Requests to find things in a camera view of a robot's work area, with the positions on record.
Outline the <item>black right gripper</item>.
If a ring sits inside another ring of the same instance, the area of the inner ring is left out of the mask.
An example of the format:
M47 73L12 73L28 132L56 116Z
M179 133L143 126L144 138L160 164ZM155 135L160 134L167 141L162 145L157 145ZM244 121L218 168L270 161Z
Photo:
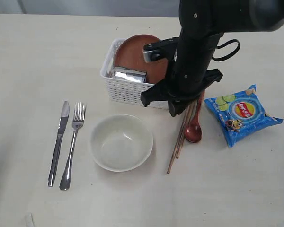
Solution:
M141 92L143 106L167 101L169 113L175 117L185 111L201 91L219 82L223 74L218 69L208 70L208 66L222 36L223 33L209 33L197 39L182 30L170 77Z

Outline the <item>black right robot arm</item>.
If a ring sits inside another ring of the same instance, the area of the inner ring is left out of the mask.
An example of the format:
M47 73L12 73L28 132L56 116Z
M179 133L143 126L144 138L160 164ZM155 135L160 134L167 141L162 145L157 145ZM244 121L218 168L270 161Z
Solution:
M167 101L171 116L181 114L212 83L222 78L209 69L225 33L271 32L284 24L284 0L182 0L178 37L147 44L146 62L167 59L164 79L141 93L141 102Z

